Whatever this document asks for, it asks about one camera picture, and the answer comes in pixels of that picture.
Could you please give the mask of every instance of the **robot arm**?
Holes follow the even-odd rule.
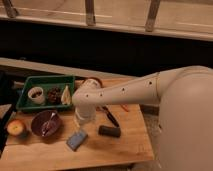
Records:
[[[190,66],[162,71],[109,88],[85,81],[73,95],[79,123],[95,106],[160,103],[158,165],[154,171],[213,170],[213,72]]]
[[[72,97],[77,120],[79,124],[91,121],[95,117],[95,107],[101,105],[158,104],[167,87],[189,68],[193,71],[203,69],[185,67],[162,71],[108,88],[101,88],[97,80],[88,79]]]

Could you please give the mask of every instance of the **dark bowl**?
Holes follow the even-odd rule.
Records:
[[[48,137],[54,134],[61,126],[62,121],[56,110],[44,110],[39,112],[31,123],[32,132],[41,137]]]

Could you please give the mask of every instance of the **wooden tabletop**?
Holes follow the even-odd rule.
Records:
[[[123,81],[127,80],[103,80],[105,86]],[[30,134],[24,140],[8,137],[0,159],[1,170],[62,170],[153,160],[152,147],[139,105],[127,105],[129,112],[120,105],[108,108],[120,124],[121,137],[98,135],[100,125],[113,125],[103,112],[97,111],[95,122],[84,126],[89,137],[76,152],[66,144],[68,137],[78,129],[74,122],[74,110],[59,113],[63,126],[47,138],[37,137],[31,132],[30,124],[35,114],[18,112],[15,117],[26,123]]]

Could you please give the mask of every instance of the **food in bowl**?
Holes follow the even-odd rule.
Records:
[[[62,121],[56,110],[44,110],[32,120],[31,130],[37,136],[48,137],[54,134],[61,124]]]
[[[28,91],[28,98],[33,101],[35,104],[44,104],[45,97],[42,87],[32,87]]]

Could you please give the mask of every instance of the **small cup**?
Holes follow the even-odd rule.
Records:
[[[44,104],[44,91],[41,87],[33,87],[28,91],[28,97],[36,104]]]

